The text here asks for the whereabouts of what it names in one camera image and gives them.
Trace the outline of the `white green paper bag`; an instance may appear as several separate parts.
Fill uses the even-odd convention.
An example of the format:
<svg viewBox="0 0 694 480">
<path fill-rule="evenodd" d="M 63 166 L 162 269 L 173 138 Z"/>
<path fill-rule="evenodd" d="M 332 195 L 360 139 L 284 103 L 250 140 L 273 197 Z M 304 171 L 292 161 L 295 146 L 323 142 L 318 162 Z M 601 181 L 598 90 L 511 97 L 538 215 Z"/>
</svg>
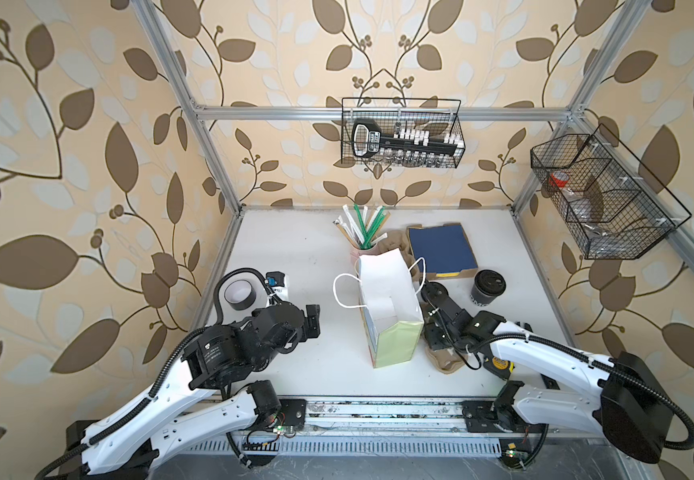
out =
<svg viewBox="0 0 694 480">
<path fill-rule="evenodd" d="M 396 248 L 360 257 L 355 274 L 341 273 L 332 283 L 336 303 L 361 313 L 376 369 L 408 362 L 416 351 L 425 323 L 418 299 L 425 279 L 414 283 L 415 267 L 425 273 L 425 260 L 407 263 Z"/>
</svg>

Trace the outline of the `black paper coffee cup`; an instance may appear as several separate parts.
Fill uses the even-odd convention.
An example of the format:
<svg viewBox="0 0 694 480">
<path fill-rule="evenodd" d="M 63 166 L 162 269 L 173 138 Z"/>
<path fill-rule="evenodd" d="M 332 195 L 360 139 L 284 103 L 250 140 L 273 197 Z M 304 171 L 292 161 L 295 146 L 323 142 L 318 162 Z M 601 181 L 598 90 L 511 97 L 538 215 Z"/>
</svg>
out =
<svg viewBox="0 0 694 480">
<path fill-rule="evenodd" d="M 489 269 L 479 270 L 474 277 L 470 298 L 479 306 L 487 306 L 503 295 L 506 287 L 506 280 L 499 272 Z"/>
</svg>

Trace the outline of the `black plastic cup lid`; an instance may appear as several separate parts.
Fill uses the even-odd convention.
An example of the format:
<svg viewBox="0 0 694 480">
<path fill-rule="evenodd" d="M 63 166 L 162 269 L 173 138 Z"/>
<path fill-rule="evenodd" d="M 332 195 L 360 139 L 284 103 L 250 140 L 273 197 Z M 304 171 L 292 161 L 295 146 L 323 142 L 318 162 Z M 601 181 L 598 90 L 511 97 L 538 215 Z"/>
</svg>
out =
<svg viewBox="0 0 694 480">
<path fill-rule="evenodd" d="M 427 282 L 421 290 L 423 300 L 431 305 L 440 305 L 449 298 L 449 292 L 439 282 Z"/>
</svg>

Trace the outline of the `brown pulp cup carrier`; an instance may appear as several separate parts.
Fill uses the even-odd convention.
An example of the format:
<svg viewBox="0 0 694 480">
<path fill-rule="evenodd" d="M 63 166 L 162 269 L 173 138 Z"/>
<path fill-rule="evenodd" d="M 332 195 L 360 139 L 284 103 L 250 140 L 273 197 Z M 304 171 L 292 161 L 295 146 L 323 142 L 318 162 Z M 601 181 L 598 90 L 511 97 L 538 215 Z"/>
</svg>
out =
<svg viewBox="0 0 694 480">
<path fill-rule="evenodd" d="M 389 231 L 387 238 L 383 241 L 383 245 L 386 252 L 392 250 L 399 250 L 408 267 L 411 267 L 416 262 L 412 246 L 406 231 Z"/>
</svg>

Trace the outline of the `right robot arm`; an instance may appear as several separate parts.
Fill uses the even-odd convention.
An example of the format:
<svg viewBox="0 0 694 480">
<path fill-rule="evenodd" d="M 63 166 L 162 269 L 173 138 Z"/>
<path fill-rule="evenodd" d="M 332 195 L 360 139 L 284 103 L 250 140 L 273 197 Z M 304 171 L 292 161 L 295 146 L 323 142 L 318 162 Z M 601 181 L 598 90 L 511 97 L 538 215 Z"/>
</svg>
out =
<svg viewBox="0 0 694 480">
<path fill-rule="evenodd" d="M 423 286 L 421 298 L 430 346 L 505 379 L 493 400 L 464 402 L 469 431 L 548 434 L 561 426 L 601 435 L 647 464 L 658 463 L 664 450 L 694 449 L 694 421 L 640 357 L 593 354 L 489 311 L 471 315 L 438 282 Z"/>
</svg>

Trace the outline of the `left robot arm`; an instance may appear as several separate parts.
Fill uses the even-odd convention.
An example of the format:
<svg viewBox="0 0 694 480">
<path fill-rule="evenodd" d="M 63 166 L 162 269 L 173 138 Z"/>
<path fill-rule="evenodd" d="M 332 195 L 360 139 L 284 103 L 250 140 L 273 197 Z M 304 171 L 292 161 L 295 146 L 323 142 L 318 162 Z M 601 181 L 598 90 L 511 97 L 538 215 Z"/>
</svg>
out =
<svg viewBox="0 0 694 480">
<path fill-rule="evenodd" d="M 229 280 L 248 275 L 261 284 L 266 304 L 240 321 L 225 323 L 222 293 Z M 268 380 L 249 382 L 279 355 L 319 337 L 317 304 L 299 308 L 287 298 L 284 273 L 250 267 L 225 274 L 216 284 L 217 321 L 188 333 L 166 360 L 153 384 L 121 409 L 68 430 L 66 452 L 37 473 L 59 478 L 78 458 L 69 479 L 144 479 L 181 451 L 217 435 L 276 430 L 282 405 Z"/>
</svg>

